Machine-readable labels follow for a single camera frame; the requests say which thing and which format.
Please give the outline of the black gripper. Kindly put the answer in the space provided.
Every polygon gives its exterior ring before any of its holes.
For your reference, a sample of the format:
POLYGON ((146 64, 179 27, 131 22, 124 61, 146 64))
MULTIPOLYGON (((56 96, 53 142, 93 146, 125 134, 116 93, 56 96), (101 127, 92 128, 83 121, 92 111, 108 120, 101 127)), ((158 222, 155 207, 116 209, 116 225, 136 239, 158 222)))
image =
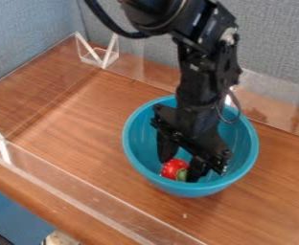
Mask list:
POLYGON ((178 149, 191 154, 187 181, 194 183, 210 170, 223 175, 232 151, 219 133, 219 123, 234 123, 223 117, 224 99, 234 97, 226 89, 210 103, 186 104, 176 98, 171 107, 160 102, 152 106, 151 125, 158 130, 158 154, 162 163, 168 162, 178 149))

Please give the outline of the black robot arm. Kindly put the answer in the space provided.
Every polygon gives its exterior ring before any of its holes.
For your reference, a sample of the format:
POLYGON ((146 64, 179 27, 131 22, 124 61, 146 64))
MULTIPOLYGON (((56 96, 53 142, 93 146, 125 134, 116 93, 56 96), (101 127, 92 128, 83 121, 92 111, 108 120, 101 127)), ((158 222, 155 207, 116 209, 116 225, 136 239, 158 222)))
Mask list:
POLYGON ((120 0, 135 28, 148 36, 168 34, 178 46, 180 83, 176 105, 154 105, 159 159, 183 148, 191 155, 178 175, 195 182, 211 170, 223 173, 232 151, 218 126, 230 87, 239 83, 236 18, 215 0, 120 0))

